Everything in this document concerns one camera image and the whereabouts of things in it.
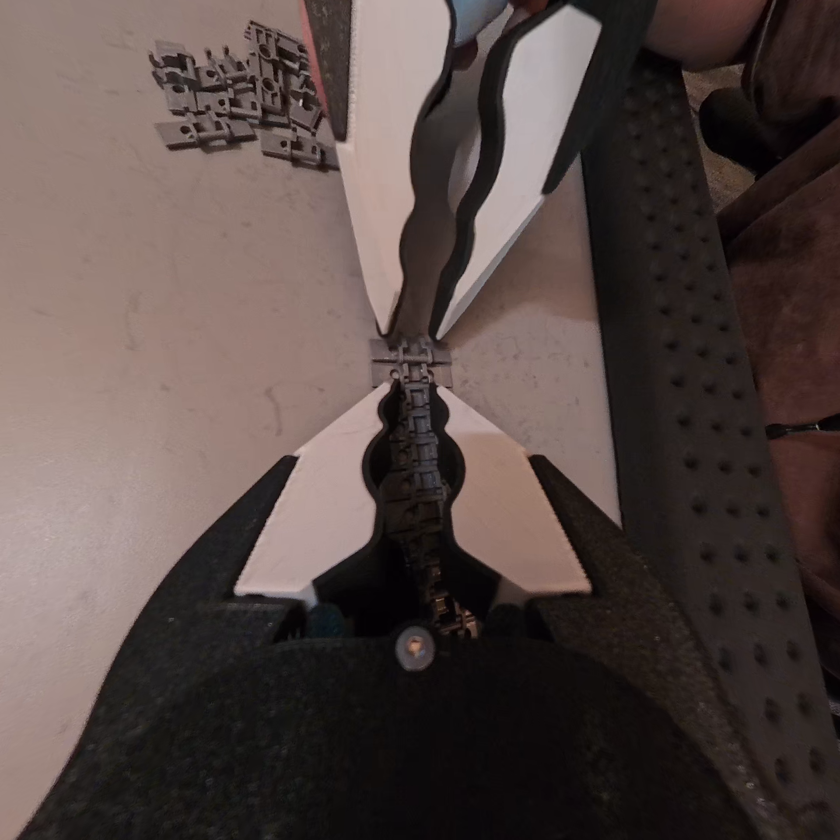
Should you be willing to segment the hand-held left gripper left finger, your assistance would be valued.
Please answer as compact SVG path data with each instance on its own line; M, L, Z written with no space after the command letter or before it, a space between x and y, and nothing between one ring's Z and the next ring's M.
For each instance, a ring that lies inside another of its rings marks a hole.
M329 599L328 572L374 536L377 503L363 459L387 425L398 384L381 384L300 446L287 482L234 585L238 597Z

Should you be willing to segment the person's right forearm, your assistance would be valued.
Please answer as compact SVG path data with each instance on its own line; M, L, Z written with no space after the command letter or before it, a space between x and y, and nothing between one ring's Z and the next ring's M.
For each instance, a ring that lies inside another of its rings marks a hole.
M658 1L644 46L688 70L742 63L768 1Z

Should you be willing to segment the single grey track link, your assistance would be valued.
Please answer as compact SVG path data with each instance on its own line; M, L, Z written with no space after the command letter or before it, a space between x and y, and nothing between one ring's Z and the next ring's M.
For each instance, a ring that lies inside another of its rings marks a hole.
M450 366L452 355L442 344L428 337L420 336L403 339L398 343L388 343L384 339L369 341L371 362L373 364L426 364L431 366Z

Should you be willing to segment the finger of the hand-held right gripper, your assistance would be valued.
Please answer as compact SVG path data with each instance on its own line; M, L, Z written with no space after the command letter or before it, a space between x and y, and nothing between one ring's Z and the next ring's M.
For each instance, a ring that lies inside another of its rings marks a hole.
M403 297L403 234L416 196L417 125L448 68L454 13L445 1L354 1L341 176L364 289L380 335Z
M498 39L479 87L476 169L456 211L429 333L441 340L464 314L544 200L602 32L596 17L558 3Z

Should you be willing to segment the pile of grey links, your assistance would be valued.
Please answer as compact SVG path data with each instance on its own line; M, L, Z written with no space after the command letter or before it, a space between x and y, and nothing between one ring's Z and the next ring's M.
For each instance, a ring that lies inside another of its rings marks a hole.
M154 128L170 151L214 151L258 141L267 157L318 171L340 168L321 131L308 51L281 29L254 20L245 27L246 56L224 46L197 61L184 45L156 40L151 75L173 117Z

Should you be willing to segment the grey desk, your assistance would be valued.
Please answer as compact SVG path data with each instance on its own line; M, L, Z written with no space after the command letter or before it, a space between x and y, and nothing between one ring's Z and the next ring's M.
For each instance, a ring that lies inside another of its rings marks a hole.
M340 175L167 150L156 39L296 2L2 2L2 838L173 564L371 388Z

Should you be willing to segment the black perforated pad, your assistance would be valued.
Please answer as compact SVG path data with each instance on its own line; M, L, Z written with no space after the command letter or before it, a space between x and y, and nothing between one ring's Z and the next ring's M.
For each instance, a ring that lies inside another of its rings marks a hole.
M683 77L641 52L582 158L617 493L715 674L766 837L838 838L838 748Z

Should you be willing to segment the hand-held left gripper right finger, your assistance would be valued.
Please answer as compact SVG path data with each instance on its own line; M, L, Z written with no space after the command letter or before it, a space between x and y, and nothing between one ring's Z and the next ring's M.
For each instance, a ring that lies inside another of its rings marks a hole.
M434 389L444 506L444 581L460 604L589 595L529 453L447 388Z

